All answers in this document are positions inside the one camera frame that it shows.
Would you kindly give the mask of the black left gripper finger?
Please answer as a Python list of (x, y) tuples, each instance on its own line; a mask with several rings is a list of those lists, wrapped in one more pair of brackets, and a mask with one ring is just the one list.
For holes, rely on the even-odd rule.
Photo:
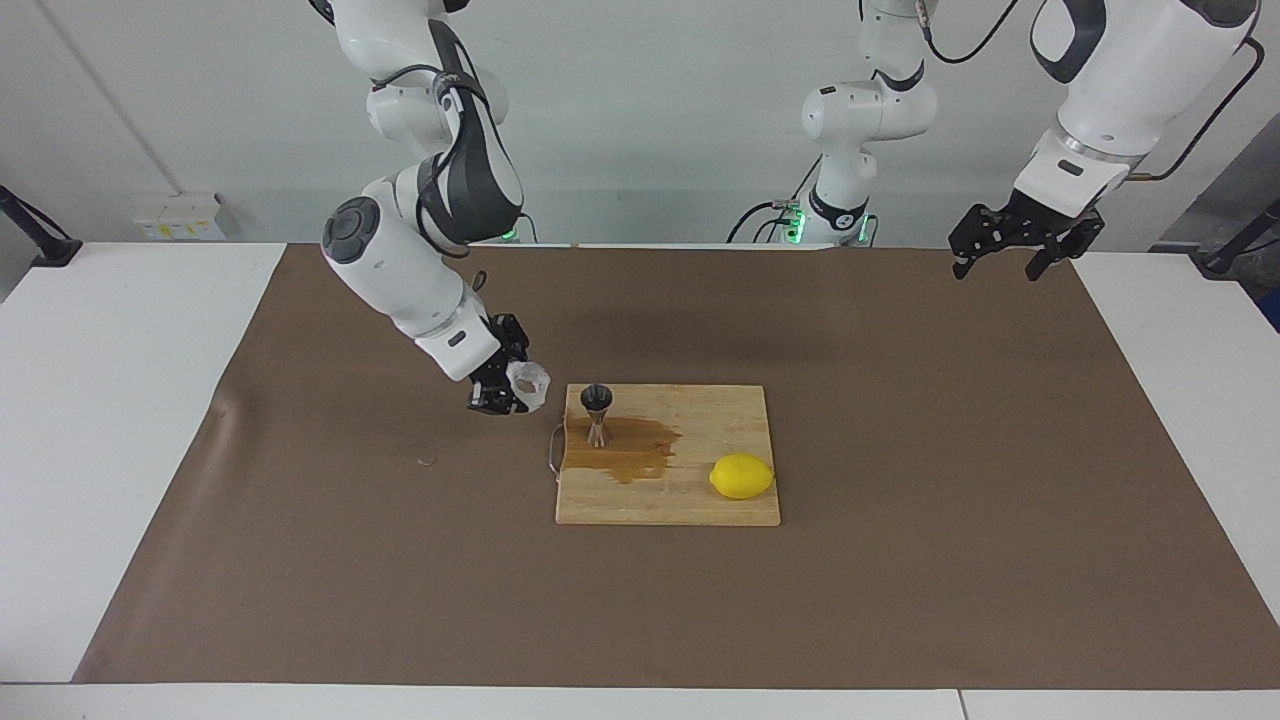
[(1082, 258), (1105, 228), (1100, 214), (1085, 214), (1060, 238), (1050, 236), (1025, 265), (1028, 281), (1038, 281), (1052, 265)]
[(979, 259), (1018, 246), (1021, 224), (1005, 208), (993, 210), (984, 204), (973, 205), (948, 234), (954, 255), (952, 274), (963, 281)]

